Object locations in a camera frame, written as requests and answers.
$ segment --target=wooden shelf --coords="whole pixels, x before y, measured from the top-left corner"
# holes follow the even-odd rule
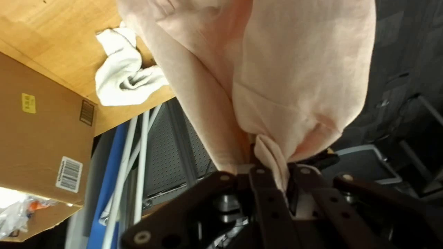
[[[116,0],[0,0],[0,51],[100,104],[95,75],[106,61],[96,33],[121,22]],[[139,40],[145,64],[154,64]],[[99,106],[96,134],[174,98],[163,87],[143,105]]]

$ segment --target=black metal frame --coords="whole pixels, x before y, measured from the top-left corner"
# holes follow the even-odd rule
[[[127,231],[122,246],[211,248],[244,218],[248,223],[226,248],[443,248],[442,209],[352,176],[336,178],[333,188],[313,167],[289,167],[287,195],[265,166],[240,176],[214,173]],[[302,195],[313,198],[318,218],[294,218]],[[236,199],[223,203],[228,196]]]

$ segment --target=white cloth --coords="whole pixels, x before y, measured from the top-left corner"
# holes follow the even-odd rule
[[[142,69],[143,59],[132,29],[107,29],[98,34],[98,40],[109,55],[96,73],[96,91],[103,105],[139,105],[168,84],[160,66]]]
[[[0,187],[0,212],[2,209],[6,209],[17,202],[26,202],[30,195],[26,194],[26,192],[20,192],[20,191],[14,191],[14,189],[10,189],[10,188],[2,188]]]
[[[374,0],[120,0],[218,169],[251,144],[286,189],[287,162],[331,145],[361,113]]]

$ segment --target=pink cloth bag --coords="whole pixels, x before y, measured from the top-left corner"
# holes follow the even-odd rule
[[[280,189],[361,113],[374,0],[121,0],[219,170],[253,153]]]

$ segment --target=sticker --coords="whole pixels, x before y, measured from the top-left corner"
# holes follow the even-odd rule
[[[92,102],[84,101],[81,109],[81,120],[89,126],[95,123],[95,105]]]
[[[80,192],[84,163],[64,156],[60,163],[56,187]]]
[[[27,113],[38,113],[37,97],[23,93],[23,111]]]

